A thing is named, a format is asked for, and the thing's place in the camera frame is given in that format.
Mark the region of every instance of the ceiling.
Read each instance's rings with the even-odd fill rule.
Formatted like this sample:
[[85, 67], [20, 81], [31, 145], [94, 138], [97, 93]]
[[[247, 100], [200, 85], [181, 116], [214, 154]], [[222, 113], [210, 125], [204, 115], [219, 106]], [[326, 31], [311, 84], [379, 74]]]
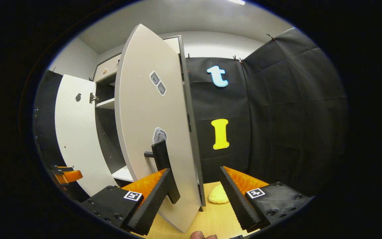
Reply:
[[106, 16], [78, 37], [101, 54], [124, 44], [139, 23], [156, 34], [222, 32], [267, 42], [292, 27], [276, 15], [246, 2], [227, 0], [143, 0]]

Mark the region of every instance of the yellow sponge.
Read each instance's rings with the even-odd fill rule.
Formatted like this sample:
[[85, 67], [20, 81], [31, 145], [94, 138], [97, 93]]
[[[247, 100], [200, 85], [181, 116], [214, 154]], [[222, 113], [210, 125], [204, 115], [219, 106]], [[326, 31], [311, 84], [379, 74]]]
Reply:
[[209, 201], [213, 203], [227, 203], [229, 202], [226, 192], [222, 187], [222, 184], [215, 186], [212, 192], [209, 195]]

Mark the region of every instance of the ceiling light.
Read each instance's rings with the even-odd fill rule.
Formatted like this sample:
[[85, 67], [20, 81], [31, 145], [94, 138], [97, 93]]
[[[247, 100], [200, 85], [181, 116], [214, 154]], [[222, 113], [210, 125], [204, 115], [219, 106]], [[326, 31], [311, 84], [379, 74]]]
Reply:
[[241, 0], [227, 0], [227, 1], [230, 1], [230, 2], [233, 2], [233, 3], [238, 3], [239, 5], [244, 5], [244, 1], [241, 1]]

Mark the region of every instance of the orange object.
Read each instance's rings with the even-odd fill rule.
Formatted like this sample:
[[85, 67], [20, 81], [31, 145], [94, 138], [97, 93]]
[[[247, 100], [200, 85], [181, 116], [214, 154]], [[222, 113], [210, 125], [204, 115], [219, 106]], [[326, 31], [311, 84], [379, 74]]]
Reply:
[[249, 176], [247, 174], [244, 174], [240, 171], [237, 171], [232, 168], [225, 167], [225, 170], [229, 174], [229, 176], [234, 181], [235, 185], [237, 185], [240, 192], [245, 195], [247, 191], [258, 189], [264, 186], [268, 186], [269, 183], [265, 183], [262, 180], [258, 180], [257, 178], [253, 178], [252, 176]]
[[165, 170], [166, 169], [162, 169], [156, 173], [150, 174], [145, 178], [124, 186], [121, 189], [141, 193], [144, 196], [144, 200], [142, 200], [141, 204], [139, 205], [141, 206], [145, 199], [147, 199], [148, 195], [150, 195], [151, 191], [153, 191]]
[[56, 174], [55, 177], [61, 184], [71, 183], [83, 178], [80, 170], [63, 172], [63, 174]]

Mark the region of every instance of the open cabinet door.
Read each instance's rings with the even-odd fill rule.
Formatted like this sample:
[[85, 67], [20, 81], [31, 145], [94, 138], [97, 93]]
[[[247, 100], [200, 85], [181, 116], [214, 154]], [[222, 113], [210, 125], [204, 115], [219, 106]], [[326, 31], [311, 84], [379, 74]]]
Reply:
[[135, 27], [123, 48], [116, 75], [115, 117], [123, 157], [134, 180], [157, 170], [154, 159], [144, 157], [144, 152], [152, 151], [156, 128], [166, 132], [171, 168], [181, 197], [176, 204], [166, 197], [159, 215], [185, 232], [201, 200], [179, 55], [142, 24]]
[[116, 185], [101, 152], [95, 123], [96, 84], [64, 75], [56, 98], [55, 128], [64, 162], [80, 170], [77, 182], [92, 197], [106, 186]]

